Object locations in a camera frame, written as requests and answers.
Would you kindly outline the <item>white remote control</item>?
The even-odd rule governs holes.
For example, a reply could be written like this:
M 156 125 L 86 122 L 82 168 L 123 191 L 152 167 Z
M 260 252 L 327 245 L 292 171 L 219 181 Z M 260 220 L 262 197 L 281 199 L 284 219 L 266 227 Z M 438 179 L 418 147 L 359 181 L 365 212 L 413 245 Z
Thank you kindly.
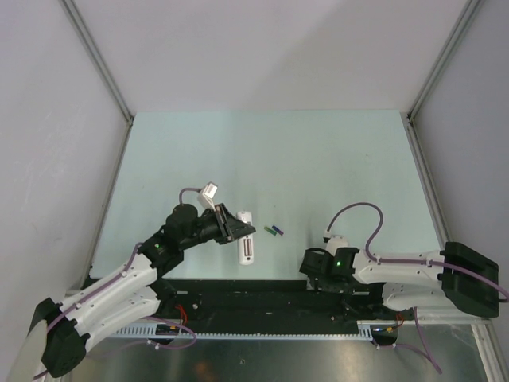
M 236 217 L 243 223 L 252 225 L 252 214 L 248 211 L 238 212 Z M 238 260 L 242 266 L 249 266 L 254 262 L 253 234 L 244 236 L 237 241 Z

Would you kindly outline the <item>green AAA battery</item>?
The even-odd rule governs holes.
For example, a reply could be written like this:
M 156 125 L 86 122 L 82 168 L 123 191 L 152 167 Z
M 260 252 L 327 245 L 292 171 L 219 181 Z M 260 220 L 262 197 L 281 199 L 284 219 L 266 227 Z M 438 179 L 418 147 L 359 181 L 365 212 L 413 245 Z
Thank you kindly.
M 265 231 L 269 232 L 271 235 L 276 236 L 277 233 L 272 228 L 269 228 L 267 226 L 264 226 Z

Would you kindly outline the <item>blue purple AAA battery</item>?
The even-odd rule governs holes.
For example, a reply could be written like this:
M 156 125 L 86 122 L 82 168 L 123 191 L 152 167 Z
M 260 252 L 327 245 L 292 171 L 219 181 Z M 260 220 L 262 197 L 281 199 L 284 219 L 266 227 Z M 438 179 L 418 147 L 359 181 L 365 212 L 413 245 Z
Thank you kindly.
M 281 235 L 281 236 L 283 236 L 283 235 L 284 235 L 284 232 L 283 232 L 280 228 L 278 228 L 277 226 L 272 225 L 272 229 L 273 229 L 273 230 L 274 230 L 277 234 L 279 234 L 279 235 Z

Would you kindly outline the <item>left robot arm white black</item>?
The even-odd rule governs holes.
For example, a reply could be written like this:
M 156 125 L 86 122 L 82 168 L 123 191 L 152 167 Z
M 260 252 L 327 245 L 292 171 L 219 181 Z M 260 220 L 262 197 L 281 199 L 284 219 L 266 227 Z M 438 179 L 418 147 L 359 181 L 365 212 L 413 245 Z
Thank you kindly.
M 183 262 L 186 250 L 210 240 L 229 244 L 254 233 L 248 212 L 232 215 L 222 204 L 203 213 L 191 204 L 176 206 L 110 275 L 61 302 L 46 298 L 37 304 L 32 323 L 47 324 L 41 356 L 45 373 L 54 378 L 67 374 L 104 338 L 138 319 L 170 316 L 176 299 L 163 278 Z

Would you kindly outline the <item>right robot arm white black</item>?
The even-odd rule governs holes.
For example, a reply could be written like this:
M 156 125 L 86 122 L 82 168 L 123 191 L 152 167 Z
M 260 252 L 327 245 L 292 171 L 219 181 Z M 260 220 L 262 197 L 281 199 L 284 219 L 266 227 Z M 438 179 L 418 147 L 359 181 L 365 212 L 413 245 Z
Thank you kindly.
M 376 319 L 414 307 L 499 316 L 497 263 L 458 242 L 439 251 L 368 255 L 334 236 L 325 248 L 305 251 L 300 272 L 315 290 L 367 296 Z

